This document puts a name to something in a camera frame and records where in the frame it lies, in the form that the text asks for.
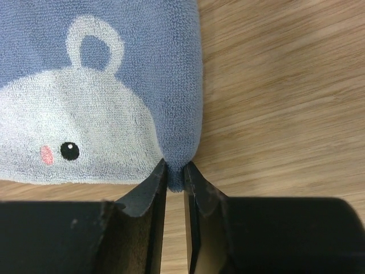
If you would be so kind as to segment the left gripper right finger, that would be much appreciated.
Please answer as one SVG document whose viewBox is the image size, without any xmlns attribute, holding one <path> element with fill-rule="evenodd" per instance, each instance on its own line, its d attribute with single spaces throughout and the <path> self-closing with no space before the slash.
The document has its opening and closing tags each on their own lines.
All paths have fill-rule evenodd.
<svg viewBox="0 0 365 274">
<path fill-rule="evenodd" d="M 364 226 L 340 198 L 234 197 L 184 167 L 189 273 L 363 273 Z"/>
</svg>

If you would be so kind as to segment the blue terry towel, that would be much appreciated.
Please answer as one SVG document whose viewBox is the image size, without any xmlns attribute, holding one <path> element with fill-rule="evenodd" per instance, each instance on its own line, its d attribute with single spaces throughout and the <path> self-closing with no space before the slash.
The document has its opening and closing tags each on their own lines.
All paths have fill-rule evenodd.
<svg viewBox="0 0 365 274">
<path fill-rule="evenodd" d="M 202 105 L 196 1 L 1 2 L 1 179 L 181 191 Z"/>
</svg>

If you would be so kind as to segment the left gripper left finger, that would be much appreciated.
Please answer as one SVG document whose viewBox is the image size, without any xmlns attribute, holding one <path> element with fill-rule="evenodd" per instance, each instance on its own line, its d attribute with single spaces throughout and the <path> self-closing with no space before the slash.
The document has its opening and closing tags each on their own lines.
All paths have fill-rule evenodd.
<svg viewBox="0 0 365 274">
<path fill-rule="evenodd" d="M 159 273 L 167 165 L 120 199 L 1 203 L 2 273 Z"/>
</svg>

